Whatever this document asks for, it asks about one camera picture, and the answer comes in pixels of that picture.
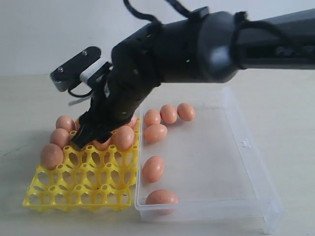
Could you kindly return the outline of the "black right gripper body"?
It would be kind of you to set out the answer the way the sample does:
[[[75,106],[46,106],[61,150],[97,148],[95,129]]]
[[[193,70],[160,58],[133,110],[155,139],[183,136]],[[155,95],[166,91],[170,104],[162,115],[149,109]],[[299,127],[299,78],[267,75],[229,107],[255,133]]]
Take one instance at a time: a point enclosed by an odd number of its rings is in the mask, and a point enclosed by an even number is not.
[[[130,122],[142,101],[161,83],[154,59],[100,59],[79,78],[92,89],[90,108],[82,114],[79,124],[91,125],[94,140],[101,142]]]

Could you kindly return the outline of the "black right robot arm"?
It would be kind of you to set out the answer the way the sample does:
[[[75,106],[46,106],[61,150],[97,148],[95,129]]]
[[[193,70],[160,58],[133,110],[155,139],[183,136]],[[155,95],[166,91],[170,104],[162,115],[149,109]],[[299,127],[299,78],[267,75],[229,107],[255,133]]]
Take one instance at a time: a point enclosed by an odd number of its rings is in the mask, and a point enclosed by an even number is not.
[[[71,143],[106,142],[162,83],[225,83],[239,70],[314,69],[315,11],[250,21],[245,12],[194,12],[191,19],[147,24],[117,44],[112,69],[93,88]]]

